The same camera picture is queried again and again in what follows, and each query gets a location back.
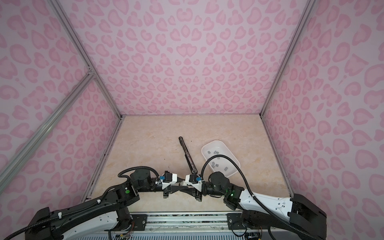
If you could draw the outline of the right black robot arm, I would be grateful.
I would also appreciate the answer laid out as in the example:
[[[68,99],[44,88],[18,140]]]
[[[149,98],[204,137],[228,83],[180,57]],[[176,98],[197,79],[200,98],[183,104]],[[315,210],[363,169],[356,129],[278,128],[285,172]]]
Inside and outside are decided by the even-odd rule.
[[[178,179],[184,192],[201,200],[203,196],[222,197],[231,210],[242,210],[249,228],[265,226],[291,231],[302,240],[324,240],[327,237],[327,215],[305,196],[280,198],[250,193],[230,183],[221,172],[212,173],[207,180],[198,175]]]

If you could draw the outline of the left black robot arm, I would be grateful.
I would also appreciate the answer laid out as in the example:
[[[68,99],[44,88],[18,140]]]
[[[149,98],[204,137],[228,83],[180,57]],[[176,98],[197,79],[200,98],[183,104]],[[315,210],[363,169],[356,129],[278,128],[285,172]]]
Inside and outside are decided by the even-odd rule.
[[[188,189],[182,179],[165,172],[163,176],[146,166],[121,171],[119,178],[125,181],[107,188],[104,193],[88,202],[50,211],[39,210],[25,232],[27,240],[64,240],[69,235],[86,235],[89,232],[132,231],[135,220],[128,207],[140,200],[139,193],[163,193],[164,198]]]

